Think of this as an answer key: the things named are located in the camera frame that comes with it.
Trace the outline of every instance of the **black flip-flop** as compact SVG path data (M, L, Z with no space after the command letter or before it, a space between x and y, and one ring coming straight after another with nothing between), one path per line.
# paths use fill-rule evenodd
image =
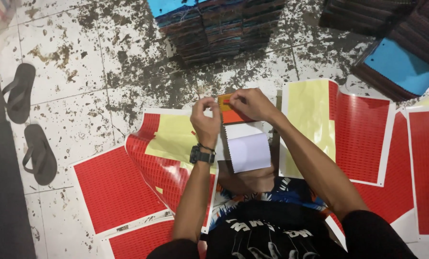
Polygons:
M16 69L13 82L2 90L2 96L10 92L5 107L10 120L17 124L25 123L29 117L34 78L35 67L28 63L21 63Z
M39 185L50 184L56 176L58 165L45 133L38 124L30 124L24 129L24 137L28 144L28 151L23 158L23 168L34 174ZM26 167L32 158L32 169Z

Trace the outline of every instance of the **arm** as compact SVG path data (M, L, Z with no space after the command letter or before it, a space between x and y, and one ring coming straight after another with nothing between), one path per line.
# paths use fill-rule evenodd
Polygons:
M269 122L283 138L299 172L311 189L342 219L355 210L369 210L344 172L289 122L258 88L237 90L230 99L248 117Z
M213 118L203 114L208 107L213 111ZM200 144L214 149L221 125L219 106L215 100L203 98L195 103L192 108L191 122ZM210 153L204 148L200 148L200 151ZM174 240L189 239L198 242L208 205L209 170L210 164L201 161L198 161L192 169L176 210L173 228Z

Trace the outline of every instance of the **black t-shirt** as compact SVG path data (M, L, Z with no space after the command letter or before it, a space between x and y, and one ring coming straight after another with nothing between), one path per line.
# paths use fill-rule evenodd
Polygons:
M289 203L246 202L208 234L206 258L416 258L394 229L372 212L351 212L342 227L347 252L330 238L315 210ZM196 243L180 239L157 247L147 258L199 258L199 254Z

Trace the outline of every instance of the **person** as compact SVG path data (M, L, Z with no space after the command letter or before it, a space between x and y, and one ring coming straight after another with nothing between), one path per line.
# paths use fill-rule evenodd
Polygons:
M301 134L261 90L237 90L230 105L251 119L270 123L280 134L311 190L342 223L347 251L330 238L319 211L252 200L240 203L208 233L207 259L416 258L394 229L367 208L336 163ZM206 108L212 109L212 118L203 114ZM195 103L191 122L200 144L214 149L221 124L215 100L206 97ZM201 151L210 153L203 147ZM209 167L206 162L196 162L176 211L173 240L154 249L148 259L199 258L197 242L207 208Z

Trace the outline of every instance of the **flip-flop strap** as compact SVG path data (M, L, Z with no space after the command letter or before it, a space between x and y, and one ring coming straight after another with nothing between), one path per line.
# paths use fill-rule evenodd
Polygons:
M2 90L2 96L4 96L6 93L10 92L18 84L19 84L19 77L15 77L15 79L10 84L8 84L7 86L4 87L4 89ZM5 107L7 107L7 109L12 109L17 103L19 103L20 101L22 101L22 99L24 99L25 93L26 93L26 90L22 91L22 93L20 93L17 97L13 98L13 100L10 103L7 103L4 100Z
M28 151L26 152L26 155L24 155L24 158L23 158L23 168L24 168L24 170L26 170L26 172L31 173L31 174L41 173L40 169L43 168L43 166L45 165L45 154L46 154L45 150L46 149L45 149L45 144L44 144L44 149L41 150L41 153L37 157L37 161L35 163L34 168L29 169L26 167L26 165L28 164L29 159L32 156L32 153L34 151L34 146L28 144Z

